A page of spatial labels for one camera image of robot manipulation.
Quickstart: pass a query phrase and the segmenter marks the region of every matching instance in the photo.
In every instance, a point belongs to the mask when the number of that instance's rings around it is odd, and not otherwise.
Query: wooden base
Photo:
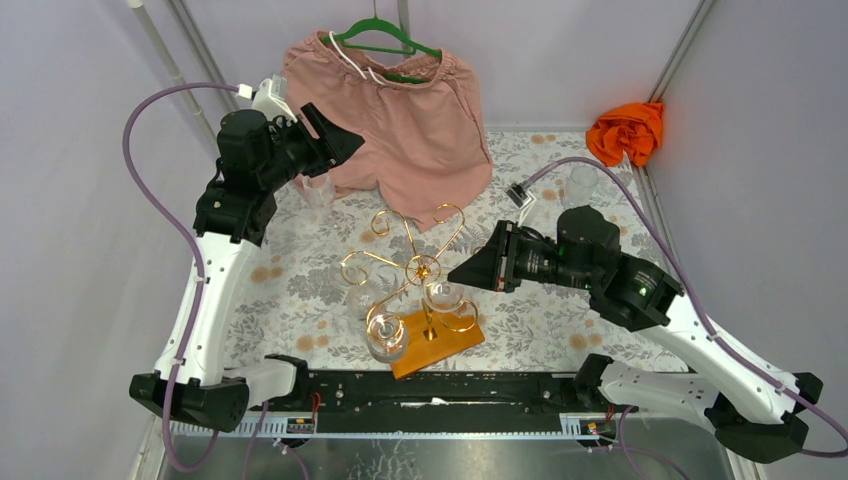
[[[428,335],[427,316],[423,310],[404,317],[403,321],[409,329],[409,346],[406,347],[403,357],[392,364],[392,373],[396,379],[400,380],[485,340],[478,325],[466,332],[454,332],[442,324],[438,315],[444,315],[445,321],[454,328],[463,328],[470,321],[468,317],[460,318],[450,313],[432,312],[432,331],[431,335]]]

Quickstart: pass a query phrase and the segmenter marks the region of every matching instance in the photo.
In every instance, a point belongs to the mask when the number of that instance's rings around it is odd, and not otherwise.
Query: orange cloth
[[[601,115],[586,132],[586,144],[598,160],[611,167],[624,152],[644,167],[655,148],[662,146],[662,103],[631,103]]]

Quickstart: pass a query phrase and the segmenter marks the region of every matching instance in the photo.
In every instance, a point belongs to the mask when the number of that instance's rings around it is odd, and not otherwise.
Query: shiny floor
[[[705,431],[678,420],[627,422],[628,445],[671,458],[691,480],[732,479],[724,449]],[[178,453],[186,462],[200,457],[206,438],[181,438]],[[222,438],[199,472],[163,468],[163,480],[241,478],[247,439]],[[297,449],[312,480],[532,480],[638,479],[620,451],[587,454],[576,442],[552,440],[325,440]],[[651,480],[678,480],[680,474],[658,461],[637,455]],[[281,455],[269,439],[257,439],[247,478],[299,480],[292,455]]]

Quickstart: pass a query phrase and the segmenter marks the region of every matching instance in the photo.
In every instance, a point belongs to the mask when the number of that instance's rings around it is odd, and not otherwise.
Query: floral pattern
[[[561,157],[591,158],[583,134],[487,134],[494,159],[491,185],[464,209],[466,226],[441,257],[448,268],[468,258],[488,240],[498,219],[517,219],[515,205],[504,194],[513,182],[525,180],[539,168]],[[536,212],[528,225],[555,236],[562,211],[565,179],[570,165],[560,167],[536,183]],[[629,165],[614,172],[637,195]],[[333,210],[317,214],[289,185],[277,194],[278,211],[269,225],[260,260],[245,280],[242,297],[231,317],[226,342],[229,366],[258,361],[283,353],[307,360],[311,368],[387,370],[365,346],[364,325],[344,305],[349,288],[339,274],[339,262],[354,250],[370,250],[397,262],[412,256],[402,224],[389,217],[392,230],[378,237],[371,218],[386,208],[377,191],[362,191],[337,199]],[[660,251],[617,187],[603,176],[591,204],[621,228],[625,252],[660,261]],[[411,225],[421,253],[434,254],[458,225],[458,216],[421,234]],[[392,292],[404,281],[400,269],[367,264],[371,280]],[[389,307],[414,308],[413,288]],[[512,294],[474,290],[480,325],[486,340],[429,368],[436,370],[576,371],[589,353],[652,371],[686,371],[669,351],[601,320],[588,308],[588,293],[525,282]]]

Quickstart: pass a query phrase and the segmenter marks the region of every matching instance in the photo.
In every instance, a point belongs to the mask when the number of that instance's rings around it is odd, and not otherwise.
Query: white backdrop
[[[285,50],[318,29],[372,14],[370,0],[189,0],[231,83],[279,71]],[[397,5],[379,0],[397,23]],[[477,71],[488,127],[585,128],[648,99],[698,0],[410,0],[412,38]],[[386,34],[361,43],[396,46]],[[389,57],[395,62],[402,57]]]

